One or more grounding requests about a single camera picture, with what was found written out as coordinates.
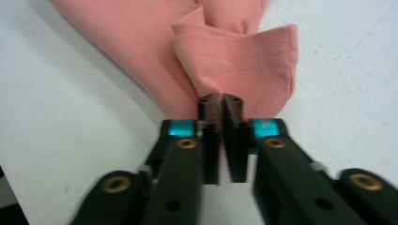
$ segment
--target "white surface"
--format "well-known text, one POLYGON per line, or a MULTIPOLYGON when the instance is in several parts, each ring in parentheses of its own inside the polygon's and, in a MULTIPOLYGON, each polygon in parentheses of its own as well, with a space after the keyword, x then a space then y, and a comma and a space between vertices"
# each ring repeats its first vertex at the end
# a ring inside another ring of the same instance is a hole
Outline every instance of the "white surface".
MULTIPOLYGON (((271 0, 262 29, 296 23, 297 90, 280 113, 329 167, 398 185, 397 1, 271 0)), ((0 164, 31 224, 66 224, 105 173, 135 172, 163 115, 47 2, 0 2, 0 164)), ((203 224, 261 224, 251 185, 205 187, 203 224)))

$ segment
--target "pink cloth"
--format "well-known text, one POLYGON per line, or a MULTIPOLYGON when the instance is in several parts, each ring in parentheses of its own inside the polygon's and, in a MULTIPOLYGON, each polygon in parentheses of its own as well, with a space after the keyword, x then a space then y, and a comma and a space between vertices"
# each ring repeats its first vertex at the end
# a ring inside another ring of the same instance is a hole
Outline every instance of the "pink cloth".
POLYGON ((266 0, 51 0, 172 119, 232 94, 274 117, 294 90, 296 26, 255 34, 266 0))

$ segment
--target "screw hole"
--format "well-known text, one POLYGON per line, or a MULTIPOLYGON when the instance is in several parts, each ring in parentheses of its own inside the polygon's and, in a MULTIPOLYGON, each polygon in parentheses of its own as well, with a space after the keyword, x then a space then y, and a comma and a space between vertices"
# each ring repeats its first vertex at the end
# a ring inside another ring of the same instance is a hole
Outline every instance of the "screw hole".
POLYGON ((115 180, 114 182, 112 182, 111 188, 113 189, 119 188, 122 184, 123 182, 121 180, 115 180))
POLYGON ((190 139, 179 140, 176 145, 180 148, 193 148, 196 146, 196 141, 190 139))
POLYGON ((383 184, 370 175, 352 174, 349 178, 352 183, 366 190, 380 190, 383 188, 383 184))
POLYGON ((315 204, 323 210, 331 210, 333 205, 326 199, 315 199, 315 204))
POLYGON ((115 176, 102 184, 102 190, 107 193, 118 193, 126 190, 131 185, 131 180, 124 176, 115 176))
POLYGON ((273 148, 283 148, 286 146, 286 144, 284 143, 284 141, 280 140, 280 139, 267 139, 266 140, 266 144, 270 147, 273 148))
POLYGON ((179 200, 170 200, 166 203, 166 210, 170 212, 175 212, 181 208, 181 202, 179 200))

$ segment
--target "folded fabric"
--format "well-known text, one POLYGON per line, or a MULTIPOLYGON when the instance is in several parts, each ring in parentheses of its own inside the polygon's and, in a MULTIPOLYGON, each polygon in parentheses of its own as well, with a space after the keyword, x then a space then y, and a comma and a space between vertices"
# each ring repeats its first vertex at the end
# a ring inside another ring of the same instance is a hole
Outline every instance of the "folded fabric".
POLYGON ((296 26, 255 34, 266 0, 51 0, 171 119, 232 94, 247 117, 274 117, 294 90, 296 26))

